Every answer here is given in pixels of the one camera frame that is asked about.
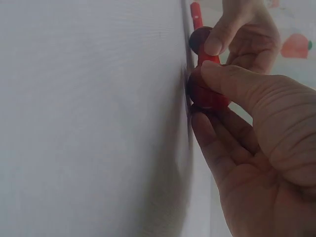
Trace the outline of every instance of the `red peg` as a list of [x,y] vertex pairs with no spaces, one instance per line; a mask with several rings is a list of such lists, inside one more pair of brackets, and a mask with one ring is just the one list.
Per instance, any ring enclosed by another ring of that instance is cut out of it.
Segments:
[[205,60],[220,63],[218,56],[210,56],[204,51],[204,43],[212,30],[211,27],[201,27],[195,30],[189,40],[190,48],[198,55],[197,68],[190,75],[188,92],[195,105],[202,109],[223,110],[230,101],[223,95],[212,91],[204,82],[200,66]]

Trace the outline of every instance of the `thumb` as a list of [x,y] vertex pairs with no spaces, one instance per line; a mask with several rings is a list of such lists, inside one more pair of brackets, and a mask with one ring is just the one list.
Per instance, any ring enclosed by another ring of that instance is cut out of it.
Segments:
[[280,86],[271,76],[261,75],[244,68],[228,65],[220,66],[204,61],[201,75],[205,83],[215,92],[221,93],[253,115],[255,106],[265,93]]
[[223,53],[242,25],[242,19],[238,16],[232,17],[228,14],[224,14],[211,30],[205,41],[205,52],[211,56]]

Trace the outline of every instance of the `red handle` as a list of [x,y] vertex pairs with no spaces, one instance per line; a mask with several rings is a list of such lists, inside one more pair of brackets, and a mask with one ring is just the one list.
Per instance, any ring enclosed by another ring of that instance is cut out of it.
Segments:
[[202,44],[199,47],[199,51],[198,51],[197,65],[202,66],[202,63],[206,60],[220,64],[219,56],[211,56],[211,55],[206,54],[206,52],[204,51],[204,45]]
[[191,15],[193,19],[193,26],[196,30],[197,28],[200,28],[203,26],[203,20],[202,20],[202,13],[201,8],[197,2],[193,2],[191,4]]

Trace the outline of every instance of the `wall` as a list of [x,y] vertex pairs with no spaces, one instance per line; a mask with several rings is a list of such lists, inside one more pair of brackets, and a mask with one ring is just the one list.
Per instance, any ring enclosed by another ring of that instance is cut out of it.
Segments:
[[189,19],[185,0],[0,1],[1,236],[209,236]]

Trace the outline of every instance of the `fingernail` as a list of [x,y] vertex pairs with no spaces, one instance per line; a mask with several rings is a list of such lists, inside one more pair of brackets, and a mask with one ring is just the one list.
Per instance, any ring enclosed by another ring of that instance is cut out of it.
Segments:
[[202,63],[201,69],[209,69],[209,68],[214,68],[214,67],[220,67],[218,63],[214,63],[212,61],[206,60]]
[[210,35],[205,41],[204,50],[207,54],[216,56],[221,53],[222,47],[222,42],[218,38]]

